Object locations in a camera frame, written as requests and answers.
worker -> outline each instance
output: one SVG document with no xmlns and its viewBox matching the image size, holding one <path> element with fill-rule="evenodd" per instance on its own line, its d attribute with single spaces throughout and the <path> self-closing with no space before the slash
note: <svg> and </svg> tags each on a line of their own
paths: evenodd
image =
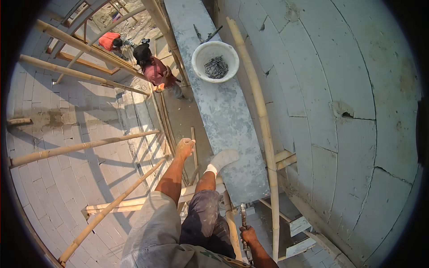
<svg viewBox="0 0 429 268">
<path fill-rule="evenodd" d="M 152 56 L 148 43 L 137 46 L 133 56 L 136 58 L 137 64 L 142 68 L 142 73 L 155 86 L 155 92 L 160 93 L 163 90 L 167 90 L 172 92 L 177 99 L 193 101 L 192 97 L 185 98 L 183 96 L 182 89 L 176 83 L 178 79 L 171 74 L 170 67 L 165 66 L 162 61 Z"/>
<path fill-rule="evenodd" d="M 195 140 L 183 138 L 176 156 L 150 192 L 125 242 L 121 267 L 250 267 L 235 260 L 226 220 L 218 212 L 219 193 L 216 175 L 239 159 L 238 151 L 224 150 L 208 164 L 189 203 L 188 215 L 180 225 L 177 205 L 180 197 L 183 164 Z M 241 227 L 241 236 L 252 250 L 254 267 L 278 268 L 259 243 L 255 230 Z"/>
<path fill-rule="evenodd" d="M 120 34 L 111 32 L 107 32 L 102 37 L 100 37 L 100 39 L 98 39 L 98 44 L 104 47 L 105 50 L 113 52 L 113 54 L 126 61 L 128 61 L 128 58 L 122 54 L 122 45 L 129 45 L 133 48 L 137 47 L 136 44 L 121 37 Z"/>
</svg>

foot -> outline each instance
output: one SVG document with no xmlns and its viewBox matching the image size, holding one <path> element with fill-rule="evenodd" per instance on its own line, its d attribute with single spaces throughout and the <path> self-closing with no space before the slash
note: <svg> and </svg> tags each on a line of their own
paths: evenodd
<svg viewBox="0 0 429 268">
<path fill-rule="evenodd" d="M 207 169 L 204 171 L 206 173 L 207 171 L 213 172 L 215 175 L 221 171 L 221 169 L 240 159 L 239 152 L 237 150 L 232 149 L 226 149 L 218 153 L 212 161 L 210 161 L 210 164 L 207 165 Z"/>
</svg>

hole in wall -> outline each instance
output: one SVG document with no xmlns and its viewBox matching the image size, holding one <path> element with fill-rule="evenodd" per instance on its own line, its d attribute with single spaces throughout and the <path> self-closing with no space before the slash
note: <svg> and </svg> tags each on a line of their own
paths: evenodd
<svg viewBox="0 0 429 268">
<path fill-rule="evenodd" d="M 344 118 L 354 118 L 353 116 L 351 116 L 349 113 L 347 113 L 346 111 L 342 114 L 342 117 Z"/>
</svg>

bamboo pole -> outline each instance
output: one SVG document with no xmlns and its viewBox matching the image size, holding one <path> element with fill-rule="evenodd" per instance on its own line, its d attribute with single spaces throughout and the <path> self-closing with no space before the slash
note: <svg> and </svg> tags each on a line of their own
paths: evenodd
<svg viewBox="0 0 429 268">
<path fill-rule="evenodd" d="M 59 263 L 66 267 L 66 262 L 70 258 L 70 256 L 75 252 L 75 250 L 79 247 L 82 241 L 88 236 L 89 233 L 101 222 L 102 219 L 110 212 L 112 209 L 116 207 L 122 200 L 124 200 L 130 193 L 132 193 L 150 174 L 152 174 L 160 165 L 165 161 L 165 158 L 161 159 L 153 168 L 151 168 L 144 176 L 138 179 L 133 185 L 131 185 L 123 194 L 118 196 L 108 207 L 103 209 L 100 214 L 98 214 L 95 219 L 86 226 L 85 229 L 73 240 L 72 244 L 63 252 L 63 254 L 58 259 Z"/>
<path fill-rule="evenodd" d="M 149 93 L 146 93 L 144 91 L 141 91 L 141 90 L 138 90 L 138 89 L 134 89 L 132 87 L 128 87 L 126 85 L 119 84 L 119 83 L 116 83 L 114 81 L 110 81 L 110 80 L 107 80 L 107 79 L 104 79 L 104 78 L 101 78 L 101 77 L 98 77 L 98 76 L 93 76 L 93 75 L 86 74 L 84 72 L 79 72 L 79 71 L 75 71 L 75 70 L 72 70 L 72 69 L 67 69 L 66 67 L 55 65 L 55 64 L 52 64 L 52 63 L 49 63 L 49 62 L 46 62 L 46 61 L 43 61 L 43 60 L 39 60 L 39 59 L 30 57 L 30 56 L 27 56 L 27 55 L 21 55 L 19 57 L 19 61 L 31 64 L 31 65 L 34 65 L 36 67 L 40 67 L 40 68 L 44 68 L 44 69 L 47 69 L 47 70 L 51 70 L 53 72 L 62 72 L 64 74 L 67 74 L 67 75 L 70 75 L 70 76 L 74 76 L 74 77 L 77 77 L 77 78 L 80 78 L 80 79 L 96 81 L 96 82 L 99 82 L 99 83 L 107 84 L 109 86 L 122 88 L 123 90 L 131 91 L 131 92 L 136 92 L 136 93 L 139 93 L 139 94 L 143 94 L 143 95 L 149 96 Z"/>
<path fill-rule="evenodd" d="M 223 184 L 224 181 L 222 180 L 222 177 L 217 177 L 216 178 L 216 187 L 218 185 Z M 192 185 L 192 186 L 188 186 L 186 188 L 182 188 L 182 190 L 180 191 L 180 196 L 187 196 L 190 194 L 194 194 L 195 193 L 195 188 L 196 185 Z M 141 197 L 141 198 L 136 198 L 136 199 L 130 199 L 130 200 L 124 200 L 121 203 L 117 204 L 116 207 L 127 207 L 127 206 L 134 206 L 134 205 L 142 205 L 145 203 L 146 198 L 145 197 Z M 89 205 L 85 208 L 85 210 L 91 210 L 91 209 L 103 209 L 106 208 L 110 205 L 111 203 L 105 203 L 105 204 L 98 204 L 98 205 Z"/>
<path fill-rule="evenodd" d="M 235 20 L 227 17 L 227 22 L 230 27 L 232 36 L 236 43 L 236 48 L 243 60 L 243 65 L 246 69 L 249 78 L 250 86 L 252 88 L 253 97 L 255 98 L 256 108 L 258 111 L 259 122 L 261 124 L 262 137 L 265 148 L 265 156 L 268 167 L 268 178 L 271 191 L 272 202 L 272 257 L 277 263 L 278 261 L 278 240 L 280 237 L 279 225 L 279 205 L 278 205 L 278 183 L 277 183 L 277 167 L 275 165 L 274 149 L 271 140 L 271 129 L 269 126 L 267 109 L 265 106 L 264 96 L 262 94 L 261 85 L 259 84 L 258 76 L 256 75 L 255 68 L 249 53 L 244 44 L 243 37 L 237 27 Z"/>
<path fill-rule="evenodd" d="M 182 56 L 180 55 L 179 48 L 177 46 L 176 38 L 174 37 L 173 30 L 168 26 L 166 19 L 164 18 L 161 9 L 155 0 L 141 0 L 143 5 L 145 5 L 152 19 L 154 20 L 156 26 L 160 29 L 161 33 L 164 35 L 165 40 L 167 41 L 170 50 L 174 52 L 177 58 L 182 61 Z"/>
<path fill-rule="evenodd" d="M 125 10 L 126 13 L 129 13 L 128 9 L 119 0 L 116 0 L 116 2 Z M 136 22 L 139 22 L 134 16 L 132 16 L 132 18 Z"/>
<path fill-rule="evenodd" d="M 92 48 L 91 47 L 92 44 L 87 45 L 87 44 L 81 42 L 80 40 L 77 40 L 76 38 L 68 35 L 67 33 L 55 28 L 54 26 L 47 24 L 46 22 L 43 22 L 41 20 L 37 20 L 36 24 L 35 24 L 35 28 L 39 31 L 42 31 L 42 32 L 52 36 L 52 37 L 55 37 L 56 39 L 58 39 L 60 41 L 63 41 L 64 43 L 66 43 L 66 44 L 68 44 L 74 48 L 82 50 L 83 52 L 86 52 L 89 55 L 96 57 L 97 59 L 103 60 L 106 63 L 111 64 L 115 67 L 119 67 L 121 69 L 124 69 L 125 71 L 132 74 L 133 76 L 137 76 L 141 79 L 147 80 L 147 78 L 143 74 L 137 72 L 137 70 L 123 64 L 119 60 L 115 60 L 114 58 L 111 58 L 111 57 L 105 55 L 104 53 L 102 53 L 99 50 Z"/>
<path fill-rule="evenodd" d="M 79 143 L 79 144 L 75 144 L 75 145 L 71 145 L 71 146 L 64 146 L 64 147 L 54 148 L 54 149 L 50 149 L 50 150 L 44 150 L 41 152 L 35 152 L 32 154 L 24 155 L 22 157 L 12 158 L 10 160 L 10 163 L 11 163 L 10 168 L 11 169 L 16 168 L 18 166 L 22 166 L 22 165 L 25 165 L 25 164 L 28 164 L 28 163 L 31 163 L 31 162 L 34 162 L 37 160 L 54 157 L 54 156 L 57 156 L 60 154 L 67 154 L 67 153 L 76 152 L 76 151 L 89 149 L 89 148 L 94 148 L 94 147 L 98 147 L 98 146 L 102 146 L 102 145 L 106 145 L 106 144 L 111 144 L 111 143 L 115 143 L 115 142 L 121 142 L 121 141 L 126 141 L 129 139 L 135 139 L 135 138 L 139 138 L 139 137 L 143 137 L 143 136 L 147 136 L 147 135 L 151 135 L 151 134 L 156 134 L 158 132 L 159 132 L 159 130 L 154 130 L 154 131 L 142 132 L 142 133 L 137 133 L 137 134 L 131 134 L 131 135 L 122 136 L 122 137 L 107 138 L 107 139 L 102 139 L 99 141 Z"/>
<path fill-rule="evenodd" d="M 93 45 L 95 42 L 98 41 L 98 39 L 100 39 L 100 37 L 102 37 L 105 33 L 107 33 L 108 31 L 110 31 L 111 29 L 113 29 L 114 27 L 118 26 L 121 22 L 125 21 L 126 19 L 139 14 L 142 11 L 145 11 L 146 8 L 144 6 L 137 8 L 133 11 L 131 11 L 130 13 L 126 14 L 125 16 L 123 16 L 122 18 L 118 19 L 117 21 L 115 21 L 114 23 L 112 23 L 111 25 L 109 25 L 108 27 L 106 26 L 105 29 L 103 29 L 93 40 L 91 40 L 90 42 L 88 42 L 88 45 L 91 46 Z M 75 57 L 74 59 L 67 65 L 67 68 L 70 68 L 84 53 L 85 51 L 81 50 Z M 57 80 L 57 84 L 59 84 L 61 82 L 61 80 L 63 79 L 64 75 L 60 75 L 60 77 Z"/>
<path fill-rule="evenodd" d="M 200 168 L 201 168 L 201 165 L 199 165 L 199 166 L 197 166 L 197 167 L 195 168 L 195 171 L 193 172 L 192 177 L 190 178 L 189 186 L 193 186 L 193 185 L 196 183 L 195 178 L 196 178 L 196 176 L 197 176 L 198 171 L 200 170 Z M 178 213 L 180 213 L 180 212 L 182 211 L 183 206 L 185 206 L 185 202 L 180 202 L 180 203 L 177 205 L 177 211 L 178 211 Z"/>
<path fill-rule="evenodd" d="M 170 18 L 168 17 L 168 12 L 167 12 L 167 9 L 165 8 L 164 0 L 157 1 L 157 4 L 161 8 L 161 11 L 162 11 L 162 13 L 164 15 L 164 18 L 165 18 L 165 20 L 167 22 L 168 27 L 170 29 L 172 29 Z M 182 81 L 184 82 L 185 86 L 189 86 L 190 85 L 189 78 L 187 76 L 186 70 L 184 70 L 182 68 L 181 61 L 179 60 L 179 58 L 177 57 L 177 55 L 174 53 L 174 51 L 171 51 L 171 55 L 174 58 L 174 62 L 176 62 L 176 66 L 177 66 L 177 69 L 179 70 L 180 75 L 182 76 Z"/>
<path fill-rule="evenodd" d="M 227 219 L 228 226 L 230 227 L 230 240 L 231 245 L 234 248 L 236 254 L 236 260 L 243 261 L 240 249 L 240 240 L 237 234 L 236 222 L 234 221 L 234 213 L 231 206 L 231 199 L 228 191 L 224 192 L 224 204 L 225 204 L 225 217 Z"/>
<path fill-rule="evenodd" d="M 193 126 L 190 127 L 190 138 L 195 140 L 195 129 L 193 128 Z M 195 146 L 194 151 L 193 151 L 193 163 L 194 163 L 195 169 L 196 169 L 196 167 L 198 167 L 198 158 L 196 156 L 196 146 Z M 199 172 L 196 174 L 196 177 L 199 180 Z"/>
</svg>

concrete block wall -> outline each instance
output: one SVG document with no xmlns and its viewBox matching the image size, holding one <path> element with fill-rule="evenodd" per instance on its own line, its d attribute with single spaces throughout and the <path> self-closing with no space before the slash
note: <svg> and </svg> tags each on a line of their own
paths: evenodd
<svg viewBox="0 0 429 268">
<path fill-rule="evenodd" d="M 415 150 L 421 85 L 399 25 L 379 0 L 217 6 L 222 40 L 234 46 L 226 16 L 245 40 L 275 151 L 296 152 L 297 164 L 287 168 L 291 193 L 321 217 L 357 267 L 378 266 L 400 235 L 421 176 Z M 242 64 L 237 77 L 260 139 Z"/>
<path fill-rule="evenodd" d="M 44 83 L 43 78 L 49 81 L 50 75 L 15 69 L 11 91 L 22 86 L 26 100 L 12 99 L 14 103 L 22 103 L 20 108 L 15 105 L 12 112 L 21 111 L 22 115 L 32 118 L 33 124 L 6 133 L 11 158 L 129 133 L 120 123 L 114 89 L 70 77 L 65 77 L 60 85 L 52 86 Z M 148 118 L 145 131 L 150 130 L 153 127 Z M 152 139 L 145 144 L 157 146 Z M 159 161 L 159 155 L 154 155 L 153 160 Z M 141 175 L 136 162 L 142 166 L 151 165 L 150 161 L 140 160 L 132 154 L 127 142 L 119 142 L 32 162 L 12 169 L 11 173 L 31 225 L 58 258 L 88 224 L 81 210 L 88 204 L 112 202 L 123 193 Z M 153 181 L 161 173 L 155 172 L 149 179 Z M 148 184 L 142 184 L 129 197 L 144 196 L 148 190 Z M 67 265 L 118 267 L 127 234 L 138 216 L 138 212 L 108 215 Z"/>
</svg>

